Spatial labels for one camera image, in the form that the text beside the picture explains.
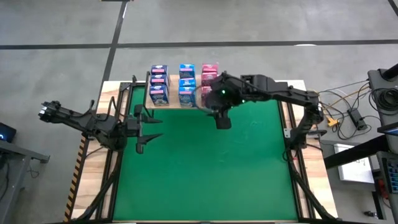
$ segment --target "desk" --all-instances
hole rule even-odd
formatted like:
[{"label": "desk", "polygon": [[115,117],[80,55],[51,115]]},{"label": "desk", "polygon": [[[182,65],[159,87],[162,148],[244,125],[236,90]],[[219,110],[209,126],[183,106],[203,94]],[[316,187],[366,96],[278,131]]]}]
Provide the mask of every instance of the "desk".
[{"label": "desk", "polygon": [[[305,85],[302,80],[288,80],[288,83],[296,88],[305,89]],[[120,84],[121,82],[117,81],[104,82],[103,89],[101,90],[101,96],[99,98],[98,113],[106,112],[108,108],[108,102],[112,96],[115,98],[118,97],[119,87],[121,86]],[[121,100],[121,111],[124,111],[127,98],[124,96]],[[289,127],[291,120],[287,112],[287,105],[284,103],[283,108],[284,117],[287,121],[286,125]],[[299,123],[303,116],[303,109],[300,106],[293,106],[293,111],[295,115],[295,122]],[[319,146],[318,141],[309,139],[308,142]],[[85,138],[82,138],[80,141],[80,148],[76,160],[75,171],[73,173],[72,185],[70,187],[70,193],[67,200],[67,209],[65,211],[64,221],[79,217],[100,190],[104,168],[106,166],[107,150],[99,150],[98,152],[85,158],[87,153],[94,151],[97,148],[99,148],[99,144],[96,141],[89,142]],[[111,169],[114,166],[116,154],[117,152],[114,152],[112,155],[112,160],[110,162]],[[333,195],[330,189],[325,165],[323,163],[322,153],[318,149],[308,147],[307,149],[303,150],[303,158],[308,175],[308,182],[312,192],[315,194],[320,203],[327,209],[327,211],[333,216],[337,217]],[[105,196],[102,216],[108,214],[110,195],[111,189]],[[303,216],[308,217],[308,211],[306,210],[306,199],[301,190],[299,190],[299,195],[303,208]]]}]

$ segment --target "black metal frame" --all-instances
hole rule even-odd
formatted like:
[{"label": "black metal frame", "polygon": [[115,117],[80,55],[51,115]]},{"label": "black metal frame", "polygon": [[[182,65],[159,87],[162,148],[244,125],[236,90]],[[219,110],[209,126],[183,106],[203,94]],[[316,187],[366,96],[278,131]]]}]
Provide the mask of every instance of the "black metal frame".
[{"label": "black metal frame", "polygon": [[[130,82],[128,82],[128,83],[121,83],[120,84],[120,86],[119,86],[119,96],[118,96],[118,101],[117,101],[118,108],[121,107],[121,103],[123,101],[123,96],[124,96],[125,90],[128,89],[127,103],[126,103],[126,109],[124,110],[124,114],[129,114],[129,112],[130,112],[130,107],[131,107],[131,103],[132,103],[132,95],[133,95],[133,91],[134,91],[135,87],[143,87],[143,88],[145,88],[145,90],[144,90],[145,91],[144,92],[144,94],[145,94],[144,95],[144,105],[145,105],[146,95],[147,95],[147,84],[148,84],[148,80],[146,80],[145,83],[130,83]],[[288,109],[289,119],[290,119],[290,122],[292,124],[292,128],[294,128],[296,126],[296,124],[295,124],[295,118],[294,118],[294,114],[293,114],[292,105],[287,104],[287,109]],[[282,103],[281,102],[278,102],[278,110],[279,110],[280,122],[282,124],[281,131],[283,132],[284,128],[286,128],[286,119],[284,117],[284,109],[282,107]],[[85,219],[71,220],[69,222],[62,222],[62,223],[112,223],[113,222],[114,206],[115,206],[115,203],[116,203],[116,195],[117,195],[117,192],[118,192],[118,184],[119,184],[119,178],[120,178],[122,158],[123,158],[123,152],[122,151],[118,152],[116,163],[114,165],[113,172],[111,173],[110,176],[108,176],[108,175],[109,175],[109,171],[111,169],[111,166],[110,166],[110,163],[108,165],[108,162],[106,162],[106,166],[104,168],[104,173],[103,173],[103,181],[101,183],[101,190],[98,193],[98,195],[96,196],[96,198],[94,199],[94,201],[96,201],[94,203],[96,204],[96,211],[97,211],[95,219],[94,220],[89,220],[90,217],[85,217]],[[308,184],[307,173],[306,173],[306,170],[305,170],[305,164],[304,164],[304,160],[303,160],[303,155],[302,155],[302,152],[300,150],[297,151],[297,158],[298,158],[298,165],[300,167],[300,174],[301,174],[303,180]],[[112,159],[112,153],[108,153],[107,157],[106,157],[106,161],[111,161],[111,159]],[[290,174],[290,176],[292,176],[292,172],[293,171],[292,171],[291,167],[288,164],[287,164],[287,166],[289,167],[289,174]],[[111,191],[111,198],[109,200],[108,215],[107,215],[107,217],[103,218],[102,217],[102,211],[103,211],[104,196],[106,195],[106,192],[109,190],[111,185],[113,187],[112,187],[112,191]],[[313,217],[304,218],[303,217],[303,210],[302,210],[302,206],[301,206],[301,202],[300,202],[300,195],[299,195],[298,185],[297,185],[296,181],[293,178],[291,178],[291,185],[292,185],[292,191],[293,191],[294,200],[295,200],[295,208],[296,208],[298,222],[304,222],[304,223],[358,224],[357,222],[345,222],[345,221],[341,221],[341,220],[321,220],[321,219],[316,219],[313,206],[308,201],[308,199],[307,199],[308,214],[310,216],[313,215]],[[198,222],[198,223],[210,224],[211,222]],[[137,224],[148,224],[148,222],[137,223]]]}]

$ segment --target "gray concrete floor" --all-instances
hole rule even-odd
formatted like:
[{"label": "gray concrete floor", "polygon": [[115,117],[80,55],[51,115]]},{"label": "gray concrete floor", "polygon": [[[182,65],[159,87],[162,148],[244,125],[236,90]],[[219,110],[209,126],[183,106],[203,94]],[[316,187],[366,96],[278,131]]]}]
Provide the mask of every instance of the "gray concrete floor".
[{"label": "gray concrete floor", "polygon": [[[120,2],[97,0],[0,1],[0,45],[111,43]],[[119,43],[397,39],[398,17],[387,0],[146,0],[130,2]],[[18,130],[16,144],[51,154],[37,179],[26,178],[14,223],[62,220],[80,133],[39,121],[43,101],[85,111],[97,99],[108,49],[0,50],[0,121]],[[313,47],[208,47],[118,49],[110,80],[144,78],[150,65],[219,62],[233,75],[262,73],[275,79],[302,79],[323,90],[366,79],[370,69],[397,63],[398,45]],[[358,89],[351,86],[347,93]],[[332,102],[335,98],[324,96]],[[338,105],[342,110],[344,104]],[[366,99],[363,115],[375,115]],[[377,136],[374,129],[352,141]],[[350,133],[353,127],[345,125]],[[324,139],[336,140],[333,133]],[[392,223],[364,217],[374,210],[370,192],[333,189],[339,217],[348,221]]]}]

